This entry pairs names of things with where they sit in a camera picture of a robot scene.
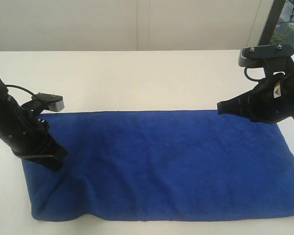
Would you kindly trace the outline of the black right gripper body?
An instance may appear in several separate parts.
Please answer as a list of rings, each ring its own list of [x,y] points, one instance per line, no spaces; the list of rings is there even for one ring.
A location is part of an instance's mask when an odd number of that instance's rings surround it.
[[[254,91],[250,99],[251,121],[277,123],[294,116],[294,74],[279,72]]]

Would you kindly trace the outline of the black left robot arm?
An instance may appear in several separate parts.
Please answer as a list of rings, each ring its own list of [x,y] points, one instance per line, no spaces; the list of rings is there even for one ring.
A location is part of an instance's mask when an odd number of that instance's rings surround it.
[[[0,78],[0,139],[16,157],[58,171],[68,152],[52,137],[40,113],[62,111],[63,97],[32,93],[30,101],[19,105],[9,94],[10,87]]]

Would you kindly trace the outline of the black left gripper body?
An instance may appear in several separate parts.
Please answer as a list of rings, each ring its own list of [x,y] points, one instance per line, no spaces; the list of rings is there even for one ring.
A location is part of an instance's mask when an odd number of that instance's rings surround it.
[[[20,158],[36,159],[51,156],[49,128],[27,110],[7,107],[4,114],[4,142]]]

